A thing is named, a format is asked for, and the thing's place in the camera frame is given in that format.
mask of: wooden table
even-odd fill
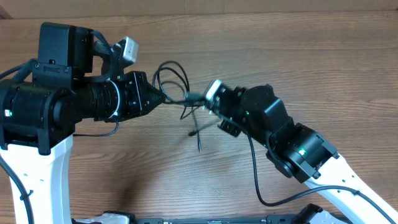
[[[44,20],[0,21],[0,71],[37,56]],[[140,43],[136,65],[152,76],[165,60],[186,69],[193,91],[213,79],[230,87],[271,84],[287,111],[324,135],[356,173],[398,209],[398,12],[270,13],[51,19],[100,30],[110,43]],[[95,73],[100,60],[96,58]],[[176,80],[163,74],[163,80]],[[168,88],[179,96],[176,88]],[[253,217],[296,213],[308,203],[337,209],[314,194],[279,207],[258,202],[249,144],[211,127],[203,151],[180,121],[181,107],[162,105],[121,123],[107,138],[75,138],[70,161],[74,218],[104,210],[138,217]],[[212,119],[197,113],[199,123]],[[84,120],[79,133],[106,133],[112,124]],[[262,196],[274,202],[306,186],[280,174],[256,143]],[[0,172],[0,222],[14,223],[11,188]]]

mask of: wall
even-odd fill
[[[397,8],[398,0],[0,0],[6,19]]]

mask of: wooden surface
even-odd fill
[[[398,0],[0,0],[5,18],[395,10]]]
[[[37,55],[44,20],[0,21],[0,70]],[[230,87],[271,84],[287,111],[324,135],[356,173],[398,209],[398,12],[314,12],[218,16],[53,19],[100,30],[110,43],[129,35],[140,43],[136,65],[151,76],[165,60],[179,61],[191,89],[212,79]],[[164,80],[176,80],[165,73]],[[180,93],[168,88],[171,94]],[[192,118],[162,105],[121,123],[114,136],[75,138],[70,203],[75,218],[104,210],[138,217],[253,217],[295,213],[308,203],[337,212],[319,195],[279,207],[256,197],[249,144],[212,127],[198,153]],[[199,123],[214,119],[197,113]],[[84,120],[79,133],[106,133],[111,124]],[[265,200],[306,189],[287,179],[255,144]],[[0,171],[0,223],[14,223],[11,188]]]

